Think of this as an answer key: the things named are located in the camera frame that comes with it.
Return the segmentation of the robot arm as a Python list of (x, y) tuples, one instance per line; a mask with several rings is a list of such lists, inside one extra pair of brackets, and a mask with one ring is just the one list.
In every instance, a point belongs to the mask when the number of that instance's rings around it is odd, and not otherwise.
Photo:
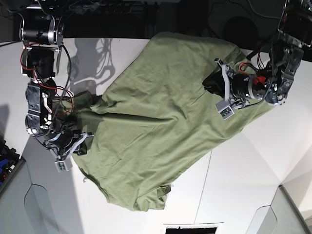
[(286, 1), (276, 33), (269, 42), (267, 64), (258, 60), (254, 66), (247, 60), (235, 69), (215, 59), (219, 70), (210, 74), (202, 85), (222, 98), (215, 105), (220, 114), (229, 116), (237, 109), (262, 102), (276, 106), (286, 101), (305, 49), (312, 47), (312, 2)]
[(64, 86), (54, 81), (61, 53), (67, 51), (59, 4), (56, 0), (24, 0), (18, 10), (22, 18), (19, 36), (24, 44), (21, 73), (30, 79), (25, 92), (26, 130), (52, 153), (55, 164), (66, 170), (72, 154), (86, 154), (84, 142), (92, 133), (78, 128), (69, 80)]

